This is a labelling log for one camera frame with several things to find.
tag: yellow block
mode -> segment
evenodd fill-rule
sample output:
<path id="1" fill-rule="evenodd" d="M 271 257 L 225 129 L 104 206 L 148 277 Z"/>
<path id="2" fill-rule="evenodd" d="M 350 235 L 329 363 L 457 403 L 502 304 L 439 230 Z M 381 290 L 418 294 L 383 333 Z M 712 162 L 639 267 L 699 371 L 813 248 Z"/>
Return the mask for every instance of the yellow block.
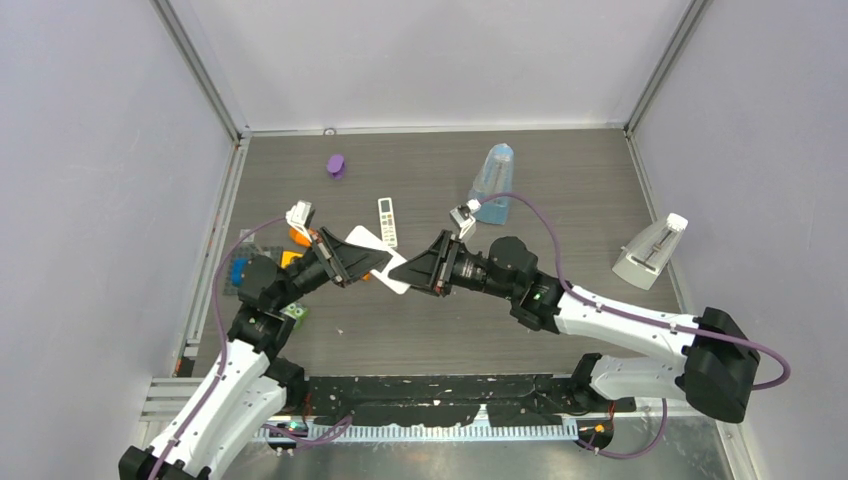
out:
<path id="1" fill-rule="evenodd" d="M 280 266 L 286 268 L 295 259 L 302 257 L 302 253 L 283 251 L 283 258 L 280 259 Z"/>

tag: metal floor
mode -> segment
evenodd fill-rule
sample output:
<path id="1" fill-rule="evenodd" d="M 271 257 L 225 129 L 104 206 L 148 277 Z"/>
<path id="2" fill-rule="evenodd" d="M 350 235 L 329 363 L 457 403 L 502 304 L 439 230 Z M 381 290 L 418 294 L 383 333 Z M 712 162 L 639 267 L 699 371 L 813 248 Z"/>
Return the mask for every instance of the metal floor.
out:
<path id="1" fill-rule="evenodd" d="M 533 199 L 554 223 L 565 272 L 573 282 L 625 302 L 677 311 L 668 275 L 648 292 L 630 286 L 611 266 L 620 248 L 650 223 L 624 137 L 618 130 L 421 133 L 253 138 L 227 234 L 281 216 L 298 199 L 313 203 L 313 227 L 340 238 L 356 225 L 379 236 L 379 197 L 394 199 L 398 252 L 411 258 L 443 228 L 448 211 L 466 200 L 492 145 L 516 152 L 514 191 Z M 344 179 L 329 178 L 334 153 L 346 158 Z M 257 235 L 263 247 L 302 251 L 288 228 Z M 542 224 L 513 203 L 506 226 L 480 225 L 469 249 L 488 251 L 504 235 L 517 235 L 554 273 L 553 248 Z M 509 316 L 509 304 L 455 289 L 447 298 L 409 291 L 399 296 L 376 280 L 346 289 L 326 285 L 301 301 L 311 308 L 283 355 L 310 375 L 570 373 L 587 352 L 628 355 L 603 342 L 530 332 Z M 227 328 L 235 297 L 221 301 Z M 205 374 L 218 354 L 214 319 L 205 325 L 194 375 Z"/>

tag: blue transparent container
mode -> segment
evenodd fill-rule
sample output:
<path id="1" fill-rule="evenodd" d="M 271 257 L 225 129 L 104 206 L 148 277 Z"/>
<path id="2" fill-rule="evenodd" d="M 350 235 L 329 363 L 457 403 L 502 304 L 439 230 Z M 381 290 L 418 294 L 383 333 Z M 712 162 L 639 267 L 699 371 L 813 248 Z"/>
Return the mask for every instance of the blue transparent container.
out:
<path id="1" fill-rule="evenodd" d="M 468 199 L 482 200 L 493 193 L 511 192 L 514 169 L 515 152 L 512 148 L 505 143 L 495 145 L 489 150 L 486 163 L 474 179 L 471 191 L 468 192 Z M 474 217 L 479 222 L 503 225 L 509 215 L 510 200 L 509 197 L 501 197 L 486 202 L 474 214 Z"/>

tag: blue plastic bottle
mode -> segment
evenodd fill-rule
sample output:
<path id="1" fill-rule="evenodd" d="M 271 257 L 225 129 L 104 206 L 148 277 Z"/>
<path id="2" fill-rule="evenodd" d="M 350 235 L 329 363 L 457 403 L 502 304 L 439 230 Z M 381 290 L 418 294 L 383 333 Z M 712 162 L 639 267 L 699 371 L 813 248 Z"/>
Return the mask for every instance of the blue plastic bottle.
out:
<path id="1" fill-rule="evenodd" d="M 492 147 L 486 157 L 486 163 L 474 179 L 471 191 L 468 192 L 468 199 L 482 200 L 493 193 L 511 192 L 514 168 L 515 152 L 509 145 L 500 143 Z M 474 217 L 479 222 L 503 225 L 509 215 L 509 203 L 509 197 L 486 202 L 474 214 Z"/>

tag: white panel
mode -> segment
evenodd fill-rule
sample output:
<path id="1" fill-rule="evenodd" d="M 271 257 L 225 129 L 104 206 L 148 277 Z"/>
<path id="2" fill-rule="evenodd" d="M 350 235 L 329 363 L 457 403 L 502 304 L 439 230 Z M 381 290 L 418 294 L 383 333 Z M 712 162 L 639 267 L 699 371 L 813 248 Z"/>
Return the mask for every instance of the white panel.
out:
<path id="1" fill-rule="evenodd" d="M 116 478 L 232 147 L 149 2 L 2 12 L 0 478 Z"/>
<path id="2" fill-rule="evenodd" d="M 845 476 L 846 18 L 844 1 L 713 2 L 637 132 L 659 213 L 690 221 L 688 300 L 793 365 L 743 424 L 767 479 Z"/>
<path id="3" fill-rule="evenodd" d="M 623 124 L 689 3 L 182 1 L 253 130 Z"/>

